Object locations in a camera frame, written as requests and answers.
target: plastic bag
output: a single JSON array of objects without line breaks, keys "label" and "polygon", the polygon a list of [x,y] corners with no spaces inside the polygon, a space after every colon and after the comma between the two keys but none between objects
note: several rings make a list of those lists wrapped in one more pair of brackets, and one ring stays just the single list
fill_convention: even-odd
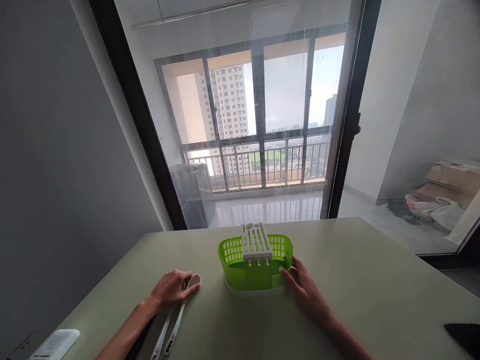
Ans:
[{"label": "plastic bag", "polygon": [[431,218],[443,228],[452,231],[464,214],[458,203],[445,197],[437,197],[436,202],[443,204],[440,208],[431,212]]},{"label": "plastic bag", "polygon": [[432,212],[444,206],[435,201],[419,201],[412,194],[405,195],[405,203],[413,215],[424,221],[433,221]]}]

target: white charger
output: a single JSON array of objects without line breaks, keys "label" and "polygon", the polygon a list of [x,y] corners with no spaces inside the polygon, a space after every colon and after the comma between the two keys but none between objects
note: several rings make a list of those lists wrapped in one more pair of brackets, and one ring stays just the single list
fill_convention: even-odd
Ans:
[{"label": "white charger", "polygon": [[80,336],[77,329],[60,329],[51,334],[28,360],[60,360]]}]

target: green plastic basket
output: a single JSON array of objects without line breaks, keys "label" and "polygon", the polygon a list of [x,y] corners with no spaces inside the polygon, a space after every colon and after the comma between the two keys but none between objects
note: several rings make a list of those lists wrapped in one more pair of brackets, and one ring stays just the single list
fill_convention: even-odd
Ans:
[{"label": "green plastic basket", "polygon": [[242,238],[232,237],[218,245],[218,258],[228,285],[237,291],[260,291],[283,286],[279,267],[289,270],[292,266],[294,247],[290,239],[281,234],[267,235],[272,250],[271,264],[265,260],[261,266],[246,266],[243,259]]}]

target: sky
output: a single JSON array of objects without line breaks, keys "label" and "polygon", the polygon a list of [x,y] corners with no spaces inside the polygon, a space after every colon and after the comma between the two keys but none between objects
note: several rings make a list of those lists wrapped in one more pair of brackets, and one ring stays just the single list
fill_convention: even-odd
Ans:
[{"label": "sky", "polygon": [[[309,124],[318,123],[318,126],[321,126],[324,121],[325,103],[338,91],[343,53],[343,46],[314,52]],[[293,125],[303,124],[306,67],[306,53],[265,60],[265,124],[267,131],[278,128],[289,130]],[[243,73],[248,134],[253,135],[257,132],[257,126],[255,124],[251,63],[243,66]]]}]

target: cardboard box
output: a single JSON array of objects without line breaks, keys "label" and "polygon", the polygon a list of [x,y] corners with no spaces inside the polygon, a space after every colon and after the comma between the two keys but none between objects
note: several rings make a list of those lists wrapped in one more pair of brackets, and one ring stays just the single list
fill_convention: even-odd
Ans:
[{"label": "cardboard box", "polygon": [[448,187],[427,182],[416,191],[420,201],[434,202],[436,198],[447,198],[458,203],[462,209],[469,207],[475,194],[454,190]]},{"label": "cardboard box", "polygon": [[435,164],[426,175],[426,181],[473,195],[480,190],[480,173],[462,171],[454,164]]}]

